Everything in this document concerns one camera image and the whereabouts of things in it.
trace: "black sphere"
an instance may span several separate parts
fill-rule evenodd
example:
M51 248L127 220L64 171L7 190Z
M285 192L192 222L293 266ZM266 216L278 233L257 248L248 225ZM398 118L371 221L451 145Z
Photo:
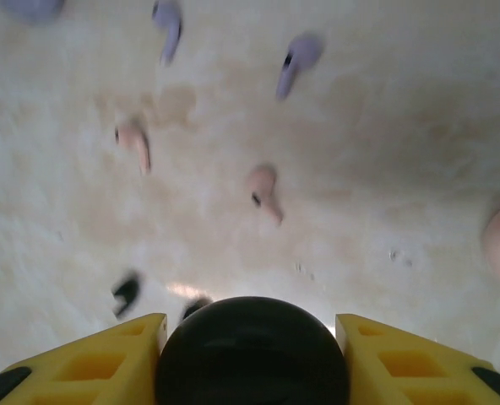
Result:
M280 300L240 297L197 310L156 370L161 405L345 405L349 381L329 330Z

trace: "black ball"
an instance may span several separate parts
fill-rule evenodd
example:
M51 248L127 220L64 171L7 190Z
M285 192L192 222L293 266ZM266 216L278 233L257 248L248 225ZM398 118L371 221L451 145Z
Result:
M240 297L174 331L155 377L161 405L344 405L345 360L329 330L280 300Z

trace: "textured wall surface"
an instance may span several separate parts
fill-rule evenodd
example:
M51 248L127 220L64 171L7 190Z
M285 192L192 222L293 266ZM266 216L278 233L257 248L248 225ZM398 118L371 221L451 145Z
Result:
M187 297L352 312L500 369L500 285L481 232L500 206L500 0L184 0L174 63L152 0L0 10L0 369ZM283 103L295 35L326 40ZM139 116L152 174L114 128ZM243 187L279 171L276 229Z

